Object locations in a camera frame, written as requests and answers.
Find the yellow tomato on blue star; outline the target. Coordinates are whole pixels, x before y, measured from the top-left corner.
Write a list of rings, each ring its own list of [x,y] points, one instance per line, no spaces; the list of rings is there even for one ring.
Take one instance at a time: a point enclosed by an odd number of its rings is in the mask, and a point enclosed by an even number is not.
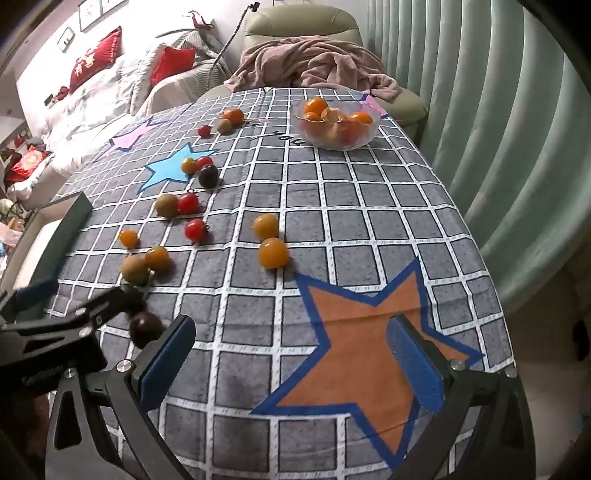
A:
[[[192,176],[195,174],[195,172],[197,172],[197,170],[197,161],[195,161],[193,158],[186,157],[181,161],[181,171],[185,175]]]

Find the far small red tomato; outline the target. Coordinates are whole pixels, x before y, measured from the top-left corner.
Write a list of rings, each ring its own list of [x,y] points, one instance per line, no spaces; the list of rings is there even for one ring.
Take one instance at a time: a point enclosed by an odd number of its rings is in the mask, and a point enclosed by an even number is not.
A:
[[[211,126],[209,125],[201,125],[197,129],[197,134],[200,137],[208,138],[211,135]]]

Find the red embroidered cushion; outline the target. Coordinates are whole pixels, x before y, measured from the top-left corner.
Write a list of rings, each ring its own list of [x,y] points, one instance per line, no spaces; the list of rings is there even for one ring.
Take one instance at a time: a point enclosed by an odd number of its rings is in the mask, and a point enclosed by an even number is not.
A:
[[[81,55],[71,72],[69,93],[72,94],[91,77],[111,67],[121,55],[121,44],[122,27],[119,26]]]

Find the small yellow tomato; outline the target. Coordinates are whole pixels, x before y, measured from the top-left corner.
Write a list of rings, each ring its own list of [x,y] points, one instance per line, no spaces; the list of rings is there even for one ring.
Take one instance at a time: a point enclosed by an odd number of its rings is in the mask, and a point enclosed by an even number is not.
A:
[[[118,235],[118,240],[126,249],[134,249],[138,242],[138,234],[134,230],[124,229]]]

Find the plain red cushion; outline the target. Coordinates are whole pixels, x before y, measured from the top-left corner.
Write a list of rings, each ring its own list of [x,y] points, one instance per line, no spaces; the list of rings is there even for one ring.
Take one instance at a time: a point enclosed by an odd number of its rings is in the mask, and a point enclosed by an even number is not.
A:
[[[190,70],[194,59],[194,48],[177,49],[166,46],[153,69],[151,85],[155,86],[168,77]]]

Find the grey striped throw pillow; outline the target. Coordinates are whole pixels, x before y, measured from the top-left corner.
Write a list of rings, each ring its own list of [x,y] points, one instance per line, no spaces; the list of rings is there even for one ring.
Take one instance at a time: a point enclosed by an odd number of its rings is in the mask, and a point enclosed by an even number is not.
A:
[[[211,69],[219,52],[221,52],[221,43],[214,35],[198,30],[180,33],[171,46],[179,50],[193,49],[194,59],[190,69],[204,65],[206,71]]]

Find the red cherry tomato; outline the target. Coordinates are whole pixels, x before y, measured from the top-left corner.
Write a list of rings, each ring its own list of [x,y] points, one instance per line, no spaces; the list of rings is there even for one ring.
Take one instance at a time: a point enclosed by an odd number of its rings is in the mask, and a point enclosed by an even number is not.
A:
[[[188,221],[184,226],[184,235],[191,243],[199,243],[207,233],[207,224],[199,218]]]

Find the orange tangerine right in bowl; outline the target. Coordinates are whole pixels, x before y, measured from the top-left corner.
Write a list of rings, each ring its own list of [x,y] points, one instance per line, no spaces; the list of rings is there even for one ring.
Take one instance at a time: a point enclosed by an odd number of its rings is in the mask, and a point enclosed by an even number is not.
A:
[[[372,116],[369,113],[363,111],[353,112],[349,115],[349,120],[365,125],[371,125],[373,123]]]

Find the yellow tomato pair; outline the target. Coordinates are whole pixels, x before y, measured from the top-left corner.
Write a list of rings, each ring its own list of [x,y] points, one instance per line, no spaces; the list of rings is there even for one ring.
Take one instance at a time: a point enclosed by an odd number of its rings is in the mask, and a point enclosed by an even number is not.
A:
[[[280,231],[279,219],[271,213],[259,215],[252,222],[252,231],[260,241],[277,238]]]
[[[278,238],[267,238],[259,245],[259,265],[268,270],[283,268],[290,261],[286,243]]]

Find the peeled tangerine in bowl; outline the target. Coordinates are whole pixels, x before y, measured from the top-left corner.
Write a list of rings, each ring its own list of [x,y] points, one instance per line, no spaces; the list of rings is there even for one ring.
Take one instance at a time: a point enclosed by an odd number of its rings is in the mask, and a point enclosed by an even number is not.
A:
[[[339,123],[346,121],[348,116],[339,108],[326,107],[322,110],[321,118],[328,123]]]

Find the wall picture frames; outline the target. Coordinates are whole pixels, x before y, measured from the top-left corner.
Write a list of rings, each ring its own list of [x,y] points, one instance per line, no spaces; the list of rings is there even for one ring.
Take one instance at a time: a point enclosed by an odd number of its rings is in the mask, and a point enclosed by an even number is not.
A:
[[[78,33],[86,33],[112,12],[128,3],[127,0],[86,0],[77,5],[75,21],[66,21],[60,30],[56,45],[65,53]]]

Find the clear glass fruit bowl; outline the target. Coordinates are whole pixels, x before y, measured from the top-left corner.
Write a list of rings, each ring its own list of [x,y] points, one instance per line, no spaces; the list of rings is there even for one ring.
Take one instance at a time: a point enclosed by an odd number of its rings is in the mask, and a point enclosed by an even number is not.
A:
[[[383,113],[366,100],[325,100],[328,107],[339,108],[348,116],[346,121],[328,123],[314,113],[304,113],[307,101],[297,100],[290,105],[290,119],[301,138],[319,149],[349,151],[361,148],[374,139],[383,117]],[[358,111],[369,113],[373,123],[365,125],[349,120],[349,115]]]

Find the brown longan fruit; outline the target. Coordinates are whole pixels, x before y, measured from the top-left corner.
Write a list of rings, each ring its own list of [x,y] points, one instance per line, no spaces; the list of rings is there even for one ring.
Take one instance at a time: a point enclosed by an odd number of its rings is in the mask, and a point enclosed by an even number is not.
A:
[[[162,194],[154,202],[154,210],[159,217],[174,218],[178,215],[177,197],[172,194]]]

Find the shallow dark-rimmed tray box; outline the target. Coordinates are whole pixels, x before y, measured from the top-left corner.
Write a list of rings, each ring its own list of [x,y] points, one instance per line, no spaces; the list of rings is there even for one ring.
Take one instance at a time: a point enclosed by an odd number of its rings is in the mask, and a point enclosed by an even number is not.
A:
[[[92,210],[83,192],[40,208],[8,256],[1,289],[12,292],[54,277]]]

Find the red cushion on side sofa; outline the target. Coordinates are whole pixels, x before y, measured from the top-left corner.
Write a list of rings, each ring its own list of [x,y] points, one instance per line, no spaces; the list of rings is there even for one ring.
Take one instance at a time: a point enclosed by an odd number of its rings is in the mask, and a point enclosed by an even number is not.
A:
[[[4,180],[6,183],[16,183],[27,180],[39,164],[47,157],[47,153],[31,146],[24,155],[14,152],[10,157]]]

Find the white covered sofa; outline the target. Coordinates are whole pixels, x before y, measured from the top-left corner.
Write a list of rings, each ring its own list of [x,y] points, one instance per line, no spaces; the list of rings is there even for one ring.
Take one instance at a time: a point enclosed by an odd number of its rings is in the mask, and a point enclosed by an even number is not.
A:
[[[36,121],[33,133],[48,152],[32,175],[8,187],[7,196],[29,210],[48,201],[66,180],[110,145],[128,124],[159,111],[197,100],[231,75],[225,59],[207,85],[205,66],[151,85],[153,69],[166,46],[180,33],[156,38],[121,54]]]

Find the pale green curtain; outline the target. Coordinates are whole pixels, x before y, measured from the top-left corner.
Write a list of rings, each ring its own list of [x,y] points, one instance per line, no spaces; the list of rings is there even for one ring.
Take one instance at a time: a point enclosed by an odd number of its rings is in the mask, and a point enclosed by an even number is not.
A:
[[[421,151],[517,310],[590,227],[586,85],[518,1],[373,1],[367,40],[427,105]]]

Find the orange tangerine on table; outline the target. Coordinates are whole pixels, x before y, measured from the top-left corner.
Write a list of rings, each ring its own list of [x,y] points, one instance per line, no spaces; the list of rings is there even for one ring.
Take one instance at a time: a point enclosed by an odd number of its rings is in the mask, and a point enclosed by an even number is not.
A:
[[[230,108],[222,112],[221,117],[231,122],[231,125],[235,128],[242,126],[245,121],[245,115],[239,108]]]

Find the red tomato by blue star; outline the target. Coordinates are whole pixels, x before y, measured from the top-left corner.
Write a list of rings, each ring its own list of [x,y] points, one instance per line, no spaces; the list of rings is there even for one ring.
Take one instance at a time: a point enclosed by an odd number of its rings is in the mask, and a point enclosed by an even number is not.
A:
[[[208,165],[212,165],[213,160],[211,156],[202,156],[195,161],[195,164],[197,164],[197,169],[201,170],[202,168],[207,167]]]

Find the dark purple tomato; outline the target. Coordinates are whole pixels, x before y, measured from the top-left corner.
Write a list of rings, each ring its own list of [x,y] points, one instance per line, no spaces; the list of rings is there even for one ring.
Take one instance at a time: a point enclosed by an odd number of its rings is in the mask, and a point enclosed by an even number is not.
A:
[[[138,349],[157,340],[165,330],[161,320],[148,311],[142,311],[130,318],[129,337]]]
[[[207,190],[214,189],[219,182],[219,171],[214,164],[207,164],[199,170],[198,182]]]

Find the small brown longan far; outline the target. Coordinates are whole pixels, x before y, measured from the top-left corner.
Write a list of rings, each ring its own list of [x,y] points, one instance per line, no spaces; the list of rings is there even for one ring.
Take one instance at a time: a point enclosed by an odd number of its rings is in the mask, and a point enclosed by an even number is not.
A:
[[[217,123],[216,130],[219,134],[225,135],[232,131],[233,126],[231,121],[228,119],[222,118],[221,121]]]

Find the grey grid star tablecloth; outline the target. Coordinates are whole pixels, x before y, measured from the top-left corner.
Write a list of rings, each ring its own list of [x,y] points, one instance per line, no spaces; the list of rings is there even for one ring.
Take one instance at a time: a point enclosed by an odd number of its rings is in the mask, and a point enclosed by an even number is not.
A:
[[[191,317],[197,333],[152,418],[196,479],[387,477],[432,419],[391,350],[397,308],[469,368],[514,359],[477,245],[412,141],[387,117],[360,149],[315,148],[290,119],[291,104],[315,96],[253,90],[137,120],[63,187],[93,211],[64,258],[50,317],[121,283],[121,230],[171,257],[147,305],[163,322]],[[219,134],[230,108],[245,121]],[[219,171],[212,190],[199,170],[181,171],[202,156]],[[156,214],[160,195],[187,192],[197,213]],[[252,222],[266,213],[290,252],[283,268],[259,265]],[[195,218],[208,226],[199,243],[184,235]]]

